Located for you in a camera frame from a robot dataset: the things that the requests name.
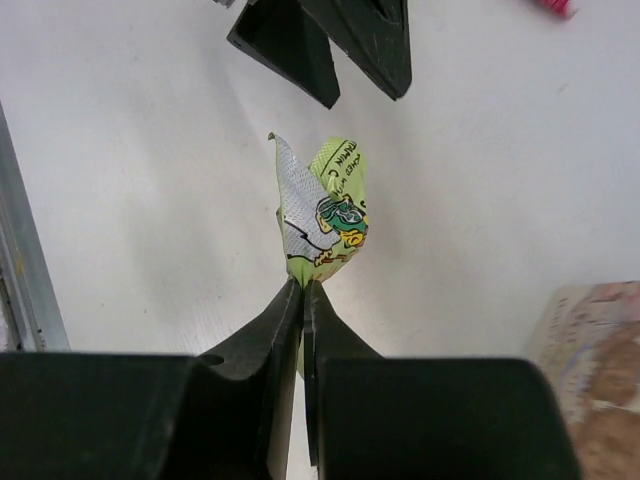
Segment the bear print paper bag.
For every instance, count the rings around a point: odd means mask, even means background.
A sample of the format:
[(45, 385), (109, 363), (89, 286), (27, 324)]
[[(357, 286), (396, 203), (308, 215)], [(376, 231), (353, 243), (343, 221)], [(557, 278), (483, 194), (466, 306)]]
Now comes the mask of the bear print paper bag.
[(554, 390), (584, 478), (638, 478), (638, 282), (557, 289), (525, 355)]

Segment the green and red snack packet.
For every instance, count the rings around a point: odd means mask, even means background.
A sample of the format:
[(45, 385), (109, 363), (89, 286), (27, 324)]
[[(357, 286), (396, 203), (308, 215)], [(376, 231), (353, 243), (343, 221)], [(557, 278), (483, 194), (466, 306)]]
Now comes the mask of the green and red snack packet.
[(556, 18), (563, 20), (572, 18), (578, 11), (572, 0), (533, 0), (533, 3)]

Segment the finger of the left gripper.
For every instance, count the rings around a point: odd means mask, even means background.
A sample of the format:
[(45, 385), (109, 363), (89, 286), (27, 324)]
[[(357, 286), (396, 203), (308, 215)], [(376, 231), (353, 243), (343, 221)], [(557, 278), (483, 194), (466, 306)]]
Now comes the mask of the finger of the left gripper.
[(311, 1), (309, 15), (389, 98), (412, 81), (406, 0)]
[(328, 35), (298, 1), (247, 2), (227, 40), (324, 107), (338, 100)]

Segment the green triangular snack packet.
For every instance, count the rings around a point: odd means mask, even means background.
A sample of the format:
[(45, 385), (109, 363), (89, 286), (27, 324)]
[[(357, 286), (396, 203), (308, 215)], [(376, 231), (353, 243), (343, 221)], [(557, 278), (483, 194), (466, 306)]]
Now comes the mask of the green triangular snack packet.
[(282, 137), (268, 139), (275, 143), (286, 270), (304, 288), (335, 275), (366, 242), (367, 158), (355, 141), (332, 137), (304, 164)]

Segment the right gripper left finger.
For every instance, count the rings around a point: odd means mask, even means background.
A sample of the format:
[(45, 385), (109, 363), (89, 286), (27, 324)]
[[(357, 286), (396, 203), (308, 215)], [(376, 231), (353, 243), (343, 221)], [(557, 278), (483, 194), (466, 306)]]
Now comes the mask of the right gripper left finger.
[(198, 356), (5, 353), (5, 479), (282, 479), (302, 291)]

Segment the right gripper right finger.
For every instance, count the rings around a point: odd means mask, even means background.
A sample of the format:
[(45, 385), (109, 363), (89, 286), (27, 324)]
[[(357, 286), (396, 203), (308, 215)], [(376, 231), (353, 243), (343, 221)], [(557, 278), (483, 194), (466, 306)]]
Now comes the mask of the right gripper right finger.
[(308, 283), (305, 407), (322, 479), (578, 479), (551, 386), (509, 357), (388, 358)]

